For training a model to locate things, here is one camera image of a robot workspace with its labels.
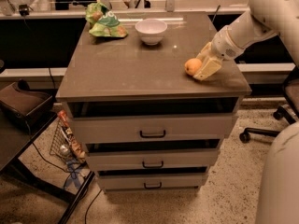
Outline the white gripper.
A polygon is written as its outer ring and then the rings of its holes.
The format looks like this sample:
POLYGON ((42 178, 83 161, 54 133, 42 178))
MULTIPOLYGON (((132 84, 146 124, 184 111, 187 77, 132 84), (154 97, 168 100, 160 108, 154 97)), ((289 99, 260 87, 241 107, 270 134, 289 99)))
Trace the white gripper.
POLYGON ((230 32, 230 26, 225 25, 214 35, 211 43, 205 44, 196 56, 202 62, 202 66, 195 72, 193 78, 203 81, 211 77, 221 69, 222 59, 234 60, 244 52, 244 49, 234 42, 230 32), (211 51, 217 57, 211 57, 211 51))

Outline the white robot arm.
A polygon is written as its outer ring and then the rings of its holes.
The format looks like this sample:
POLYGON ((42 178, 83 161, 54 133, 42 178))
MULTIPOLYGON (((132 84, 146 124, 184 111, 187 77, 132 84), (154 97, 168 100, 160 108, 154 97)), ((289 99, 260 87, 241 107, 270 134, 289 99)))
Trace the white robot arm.
MULTIPOLYGON (((224 60, 232 60, 250 45, 275 35, 298 63, 298 17, 298 0, 249 0, 249 9, 202 48, 197 55, 202 64, 192 76, 205 80, 224 60)), ((299 224, 299 122, 281 131, 269 149, 255 224, 299 224)))

